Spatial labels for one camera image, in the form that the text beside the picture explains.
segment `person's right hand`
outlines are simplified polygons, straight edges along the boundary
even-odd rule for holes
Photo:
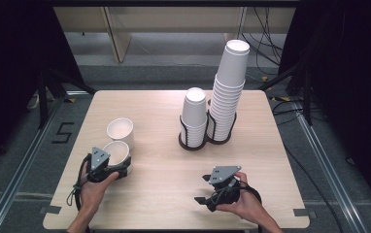
[[[240,186],[247,186],[248,181],[245,173],[237,172],[235,176],[240,178]],[[242,219],[260,225],[269,232],[283,232],[257,198],[245,189],[240,190],[240,198],[236,203],[218,205],[217,210],[233,213]]]

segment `light wood tabletop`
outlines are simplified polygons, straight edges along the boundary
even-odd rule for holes
[[[205,90],[207,99],[212,90]],[[77,215],[75,204],[66,204],[84,157],[92,147],[102,149],[111,139],[107,125],[127,117],[134,123],[133,171],[112,183],[92,229],[210,230],[254,229],[253,223],[230,213],[210,212],[194,197],[209,198],[214,188],[202,176],[214,166],[242,166],[249,184],[261,195],[263,205],[282,228],[305,228],[307,216],[287,159],[282,139],[266,95],[244,90],[237,108],[231,139],[223,145],[207,143],[197,151],[179,144],[186,90],[98,91],[85,116],[76,143],[59,181],[51,206],[59,214],[46,214],[47,229],[66,229]]]

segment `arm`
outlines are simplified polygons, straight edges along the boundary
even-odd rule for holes
[[[86,164],[83,168],[83,177],[86,173]],[[82,206],[74,221],[68,227],[67,232],[84,232],[98,211],[104,198],[107,187],[116,180],[118,173],[115,172],[101,183],[86,182],[83,184],[81,192]]]
[[[236,177],[240,178],[241,186],[246,185],[247,176],[244,173],[237,172]],[[277,222],[267,213],[260,202],[249,191],[240,190],[239,200],[231,205],[223,204],[217,206],[218,211],[230,212],[242,219],[256,223],[271,233],[281,233],[283,230]]]

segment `white paper cup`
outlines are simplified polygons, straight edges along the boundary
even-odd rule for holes
[[[206,122],[207,101],[204,90],[197,87],[188,90],[183,104],[182,120],[191,127],[197,127]]]
[[[117,118],[107,126],[107,134],[113,141],[125,142],[130,150],[134,149],[134,124],[128,118]]]
[[[120,165],[131,156],[130,148],[123,141],[112,141],[103,148],[103,151],[110,154],[109,166]],[[131,161],[131,164],[127,167],[127,174],[130,174],[132,170]]]
[[[217,79],[224,85],[240,86],[247,71],[250,46],[244,41],[228,41],[219,63]]]

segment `tall stack of cups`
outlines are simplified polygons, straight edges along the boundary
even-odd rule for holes
[[[193,87],[187,91],[180,121],[182,146],[191,150],[204,146],[207,129],[207,101],[204,90]]]
[[[244,41],[228,41],[216,74],[209,110],[207,136],[215,142],[229,139],[236,109],[243,91],[250,46]]]

